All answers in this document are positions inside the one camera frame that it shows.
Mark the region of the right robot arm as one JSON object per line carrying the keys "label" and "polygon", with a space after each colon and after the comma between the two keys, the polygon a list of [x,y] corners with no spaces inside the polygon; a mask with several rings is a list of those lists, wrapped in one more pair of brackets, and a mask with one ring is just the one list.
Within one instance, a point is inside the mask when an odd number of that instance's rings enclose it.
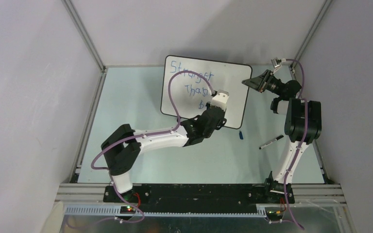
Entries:
{"label": "right robot arm", "polygon": [[257,77],[243,80],[242,83],[259,93],[270,91],[276,94],[270,109],[275,114],[286,116],[286,144],[277,168],[270,172],[263,189],[264,199],[275,203],[290,191],[293,174],[302,155],[321,135],[321,103],[298,97],[297,94],[302,89],[298,81],[290,80],[284,83],[268,69]]}

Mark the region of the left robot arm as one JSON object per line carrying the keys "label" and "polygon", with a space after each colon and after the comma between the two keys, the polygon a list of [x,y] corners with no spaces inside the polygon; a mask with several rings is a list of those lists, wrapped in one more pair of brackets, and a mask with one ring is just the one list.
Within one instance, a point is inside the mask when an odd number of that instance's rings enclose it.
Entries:
{"label": "left robot arm", "polygon": [[152,150],[187,147],[201,143],[225,123],[226,110],[210,105],[201,115],[180,122],[176,130],[136,131],[130,124],[116,129],[101,145],[107,169],[116,187],[115,195],[122,202],[134,196],[129,171],[137,157]]}

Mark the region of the white whiteboard black frame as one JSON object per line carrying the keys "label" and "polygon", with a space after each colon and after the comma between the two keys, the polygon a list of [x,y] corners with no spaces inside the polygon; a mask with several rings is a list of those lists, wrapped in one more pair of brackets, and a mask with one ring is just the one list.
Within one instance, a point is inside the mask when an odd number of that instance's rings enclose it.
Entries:
{"label": "white whiteboard black frame", "polygon": [[241,82],[251,77],[244,64],[168,55],[165,59],[160,111],[165,115],[192,118],[202,114],[211,101],[210,89],[229,93],[225,126],[239,129],[248,96]]}

